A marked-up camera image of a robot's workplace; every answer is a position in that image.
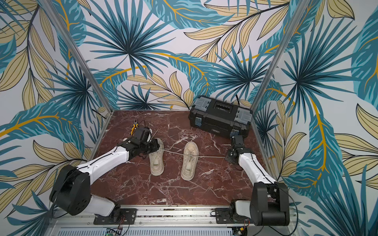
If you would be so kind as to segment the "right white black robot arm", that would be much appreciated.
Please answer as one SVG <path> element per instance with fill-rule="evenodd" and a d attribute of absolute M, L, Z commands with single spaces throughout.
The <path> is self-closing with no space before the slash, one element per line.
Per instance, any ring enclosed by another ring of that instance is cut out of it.
<path fill-rule="evenodd" d="M 288 226 L 290 221 L 288 188 L 267 173 L 255 153 L 245 147 L 243 136 L 232 137 L 231 148 L 225 159 L 239 165 L 253 185 L 249 201 L 232 201 L 230 205 L 232 219 L 250 222 L 256 226 Z"/>

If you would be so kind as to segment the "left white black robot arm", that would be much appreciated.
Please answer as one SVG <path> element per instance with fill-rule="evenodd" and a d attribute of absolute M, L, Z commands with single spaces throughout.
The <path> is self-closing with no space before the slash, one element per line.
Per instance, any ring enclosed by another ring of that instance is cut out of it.
<path fill-rule="evenodd" d="M 74 216 L 82 212 L 110 218 L 121 217 L 119 204 L 91 193 L 91 185 L 104 174 L 137 156 L 163 150 L 158 139 L 152 138 L 149 127 L 137 128 L 134 133 L 107 153 L 76 167 L 68 165 L 57 176 L 50 194 L 51 217 L 60 208 Z"/>

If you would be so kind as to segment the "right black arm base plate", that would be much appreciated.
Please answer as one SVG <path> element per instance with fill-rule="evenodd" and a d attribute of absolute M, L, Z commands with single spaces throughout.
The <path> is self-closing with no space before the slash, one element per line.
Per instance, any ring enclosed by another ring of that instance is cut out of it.
<path fill-rule="evenodd" d="M 217 224 L 249 224 L 250 218 L 237 214 L 230 208 L 215 208 L 214 217 Z"/>

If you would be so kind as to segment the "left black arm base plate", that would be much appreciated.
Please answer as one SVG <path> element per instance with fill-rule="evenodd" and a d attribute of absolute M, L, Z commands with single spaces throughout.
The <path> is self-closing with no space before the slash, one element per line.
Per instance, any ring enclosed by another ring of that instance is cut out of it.
<path fill-rule="evenodd" d="M 94 225 L 133 225 L 135 223 L 136 208 L 117 208 L 109 216 L 96 214 Z"/>

